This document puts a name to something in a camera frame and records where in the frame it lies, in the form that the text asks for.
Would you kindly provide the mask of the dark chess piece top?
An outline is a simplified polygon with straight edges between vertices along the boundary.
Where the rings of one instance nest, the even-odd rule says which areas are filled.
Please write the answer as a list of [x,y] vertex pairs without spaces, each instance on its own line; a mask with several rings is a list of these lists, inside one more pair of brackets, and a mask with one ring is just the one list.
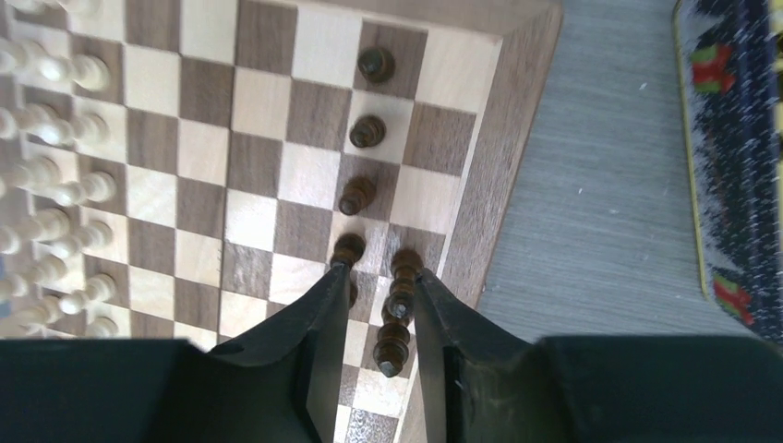
[[393,54],[382,46],[364,48],[358,55],[356,66],[369,84],[382,84],[390,80],[395,72]]

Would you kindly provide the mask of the dark chess piece column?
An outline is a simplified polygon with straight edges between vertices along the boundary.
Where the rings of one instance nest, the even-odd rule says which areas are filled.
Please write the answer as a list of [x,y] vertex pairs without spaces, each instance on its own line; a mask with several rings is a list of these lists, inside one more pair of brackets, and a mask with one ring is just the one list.
[[391,260],[392,282],[389,295],[384,301],[381,318],[385,324],[397,323],[408,326],[414,318],[415,279],[424,268],[422,258],[409,248],[395,253]]

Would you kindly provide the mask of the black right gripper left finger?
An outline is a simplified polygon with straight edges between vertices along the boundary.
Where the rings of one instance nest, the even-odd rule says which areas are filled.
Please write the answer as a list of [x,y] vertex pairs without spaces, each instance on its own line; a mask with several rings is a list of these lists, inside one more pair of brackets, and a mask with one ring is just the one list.
[[205,353],[185,341],[149,442],[330,442],[350,269],[338,263],[277,314]]

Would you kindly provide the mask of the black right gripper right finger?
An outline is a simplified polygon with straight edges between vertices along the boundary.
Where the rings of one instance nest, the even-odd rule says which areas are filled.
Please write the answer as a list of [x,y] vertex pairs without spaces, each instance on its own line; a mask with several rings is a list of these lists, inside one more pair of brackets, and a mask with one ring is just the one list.
[[573,442],[552,359],[460,301],[429,269],[415,283],[430,442]]

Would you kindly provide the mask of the tall dark chess piece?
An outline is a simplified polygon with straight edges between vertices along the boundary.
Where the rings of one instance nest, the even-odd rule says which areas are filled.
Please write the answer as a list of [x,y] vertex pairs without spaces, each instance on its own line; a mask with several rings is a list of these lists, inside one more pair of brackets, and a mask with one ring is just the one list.
[[409,357],[411,319],[385,323],[377,333],[373,359],[385,377],[396,377],[404,369]]

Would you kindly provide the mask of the dark chess piece lowest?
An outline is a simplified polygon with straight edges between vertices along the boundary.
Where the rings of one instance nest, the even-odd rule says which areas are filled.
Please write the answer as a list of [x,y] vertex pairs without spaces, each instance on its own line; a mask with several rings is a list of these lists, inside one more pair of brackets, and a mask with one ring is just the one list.
[[364,255],[366,250],[366,240],[358,233],[344,233],[336,241],[332,255],[329,261],[330,267],[343,263],[349,269],[349,310],[355,305],[358,297],[358,289],[351,269]]

